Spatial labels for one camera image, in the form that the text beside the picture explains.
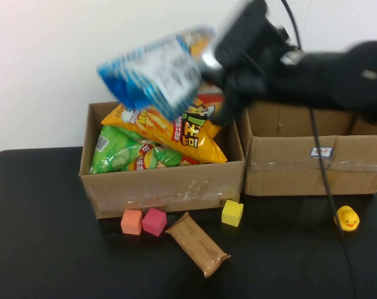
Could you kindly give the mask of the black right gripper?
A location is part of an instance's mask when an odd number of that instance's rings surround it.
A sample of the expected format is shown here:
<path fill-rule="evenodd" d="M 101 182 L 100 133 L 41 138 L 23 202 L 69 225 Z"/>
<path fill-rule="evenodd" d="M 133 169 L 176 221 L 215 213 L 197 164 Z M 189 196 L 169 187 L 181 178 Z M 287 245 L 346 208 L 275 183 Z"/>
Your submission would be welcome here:
<path fill-rule="evenodd" d="M 203 79 L 225 90 L 218 124 L 240 116 L 249 97 L 270 97 L 272 78 L 282 56 L 295 47 L 281 26 L 273 25 L 265 12 L 242 12 L 225 35 L 225 69 L 207 68 Z"/>

